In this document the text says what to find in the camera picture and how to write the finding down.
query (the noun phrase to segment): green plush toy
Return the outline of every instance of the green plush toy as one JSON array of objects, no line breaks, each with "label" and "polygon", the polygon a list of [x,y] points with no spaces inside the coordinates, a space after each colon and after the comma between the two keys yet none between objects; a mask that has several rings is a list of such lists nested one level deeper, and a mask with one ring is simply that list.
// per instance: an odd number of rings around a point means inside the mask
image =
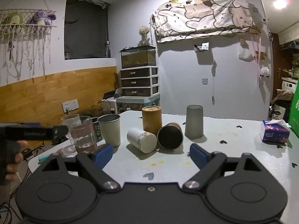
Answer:
[{"label": "green plush toy", "polygon": [[1,24],[22,24],[22,23],[23,23],[23,16],[17,11],[10,13],[5,19],[1,21]]}]

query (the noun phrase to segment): dark window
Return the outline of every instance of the dark window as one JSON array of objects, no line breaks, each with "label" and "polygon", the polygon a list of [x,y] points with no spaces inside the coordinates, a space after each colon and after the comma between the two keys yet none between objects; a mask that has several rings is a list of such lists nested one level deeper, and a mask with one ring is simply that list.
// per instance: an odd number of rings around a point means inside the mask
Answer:
[{"label": "dark window", "polygon": [[64,51],[70,59],[105,58],[107,8],[87,1],[66,0]]}]

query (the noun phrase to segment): bright light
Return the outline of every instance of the bright light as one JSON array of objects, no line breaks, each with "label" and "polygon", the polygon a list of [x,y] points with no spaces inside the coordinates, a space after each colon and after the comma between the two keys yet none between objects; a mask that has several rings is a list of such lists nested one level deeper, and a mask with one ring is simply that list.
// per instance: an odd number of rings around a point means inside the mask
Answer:
[{"label": "bright light", "polygon": [[276,9],[282,9],[287,6],[287,2],[285,0],[276,0],[273,4]]}]

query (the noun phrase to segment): wooden door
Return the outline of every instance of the wooden door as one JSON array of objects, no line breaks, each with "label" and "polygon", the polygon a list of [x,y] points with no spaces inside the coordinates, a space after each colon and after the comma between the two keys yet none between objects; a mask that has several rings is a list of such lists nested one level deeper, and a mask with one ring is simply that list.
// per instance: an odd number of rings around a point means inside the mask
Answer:
[{"label": "wooden door", "polygon": [[278,34],[272,34],[273,42],[273,96],[276,97],[276,89],[281,89],[282,77],[286,77],[288,73],[283,69],[292,69],[293,54],[289,50],[280,50]]}]

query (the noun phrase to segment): screw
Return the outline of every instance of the screw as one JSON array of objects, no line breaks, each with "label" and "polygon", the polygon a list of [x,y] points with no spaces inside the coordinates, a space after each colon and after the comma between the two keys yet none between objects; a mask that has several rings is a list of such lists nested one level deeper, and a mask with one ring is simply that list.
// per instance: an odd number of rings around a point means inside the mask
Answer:
[{"label": "screw", "polygon": [[118,183],[114,181],[107,181],[103,184],[105,189],[116,189],[118,187]]},{"label": "screw", "polygon": [[185,187],[187,187],[188,189],[196,189],[199,187],[199,183],[196,181],[187,181],[185,184]]},{"label": "screw", "polygon": [[153,187],[153,186],[150,186],[150,187],[147,187],[147,190],[148,190],[148,191],[150,191],[150,192],[153,192],[153,191],[155,191],[155,190],[156,190],[156,188],[155,188],[155,187]]}]

